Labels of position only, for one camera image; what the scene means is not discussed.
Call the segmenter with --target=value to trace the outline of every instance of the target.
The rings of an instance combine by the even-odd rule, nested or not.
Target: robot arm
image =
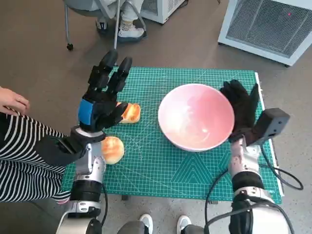
[[[117,60],[117,51],[108,52],[98,66],[92,68],[89,87],[79,107],[79,126],[72,128],[70,136],[45,136],[36,145],[36,151],[50,165],[65,166],[76,162],[76,177],[67,210],[63,214],[57,234],[100,234],[102,223],[97,220],[101,212],[100,195],[106,163],[102,157],[101,141],[109,128],[122,120],[127,103],[117,106],[117,93],[125,86],[132,65],[125,58],[109,78]]]
[[[234,130],[229,138],[232,155],[228,166],[233,185],[232,212],[206,220],[205,234],[209,233],[210,224],[228,216],[231,217],[229,224],[231,234],[288,234],[288,228],[293,234],[287,215],[274,204],[270,194],[265,190],[258,163],[263,149],[262,144],[278,135],[290,116],[278,108],[267,109],[262,112],[254,125],[259,100],[258,85],[256,84],[248,95],[241,83],[232,80],[230,83],[224,83],[221,92],[230,101],[235,114]],[[265,166],[271,168],[282,180],[271,165]],[[296,180],[300,188],[292,187],[302,190],[301,182]]]

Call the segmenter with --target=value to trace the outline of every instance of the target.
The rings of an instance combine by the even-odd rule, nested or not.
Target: white appliance
[[[164,24],[185,0],[144,0],[141,16]]]
[[[312,0],[229,0],[218,42],[292,66],[312,44]]]

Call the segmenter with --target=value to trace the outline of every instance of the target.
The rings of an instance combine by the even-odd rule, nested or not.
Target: caster wheel
[[[67,44],[66,48],[69,50],[69,51],[72,51],[74,49],[74,46],[73,44]]]
[[[121,195],[121,200],[122,201],[128,201],[129,200],[129,196],[128,195]]]

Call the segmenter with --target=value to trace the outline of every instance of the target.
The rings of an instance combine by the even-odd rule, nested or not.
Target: green cutting mat
[[[118,124],[105,130],[119,137],[125,145],[125,155],[115,165],[108,165],[104,183],[108,193],[177,198],[205,199],[215,178],[227,169],[230,145],[203,152],[190,153],[173,146],[161,132],[157,122],[158,107],[172,89],[188,83],[202,83],[216,89],[223,81],[237,79],[248,91],[256,83],[253,71],[202,70],[178,68],[133,67],[119,101],[139,103],[141,120],[136,124]],[[259,103],[257,116],[262,111]],[[268,142],[266,152],[272,160]],[[66,168],[62,188],[70,190],[75,165]],[[281,202],[276,178],[269,169],[261,169],[265,188],[275,202]],[[211,200],[232,200],[231,179],[227,174],[214,189]]]

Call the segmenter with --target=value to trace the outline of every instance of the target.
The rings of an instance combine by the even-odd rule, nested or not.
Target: person's foot
[[[190,218],[188,218],[186,215],[182,215],[179,220],[177,221],[176,225],[176,233],[181,234],[181,231],[187,226],[192,224]]]
[[[149,214],[144,214],[141,216],[140,221],[144,223],[146,227],[148,227],[148,233],[153,233],[153,220]]]
[[[140,41],[144,37],[144,29],[136,28],[132,23],[121,23],[118,32],[119,42]]]
[[[107,33],[107,19],[105,17],[97,19],[96,27],[99,33],[106,34]]]

